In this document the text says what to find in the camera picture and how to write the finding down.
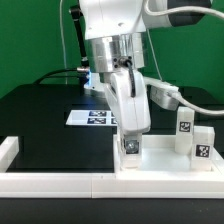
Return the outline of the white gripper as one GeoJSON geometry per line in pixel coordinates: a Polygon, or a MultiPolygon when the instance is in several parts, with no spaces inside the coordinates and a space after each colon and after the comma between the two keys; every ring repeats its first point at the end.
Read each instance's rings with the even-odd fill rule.
{"type": "MultiPolygon", "coordinates": [[[[129,72],[122,69],[110,75],[110,83],[104,85],[108,105],[123,134],[145,133],[150,130],[151,119],[143,76],[134,71],[136,95],[131,96],[129,72]]],[[[140,136],[126,135],[124,149],[127,154],[138,154],[140,136]]]]}

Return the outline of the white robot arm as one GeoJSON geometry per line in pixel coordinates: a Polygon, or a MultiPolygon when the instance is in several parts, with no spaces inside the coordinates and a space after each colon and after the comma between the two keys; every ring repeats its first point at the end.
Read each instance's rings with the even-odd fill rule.
{"type": "Polygon", "coordinates": [[[193,25],[213,0],[80,0],[85,39],[94,70],[104,77],[108,105],[118,122],[120,149],[141,153],[142,134],[150,130],[143,76],[143,38],[150,28],[193,25]]]}

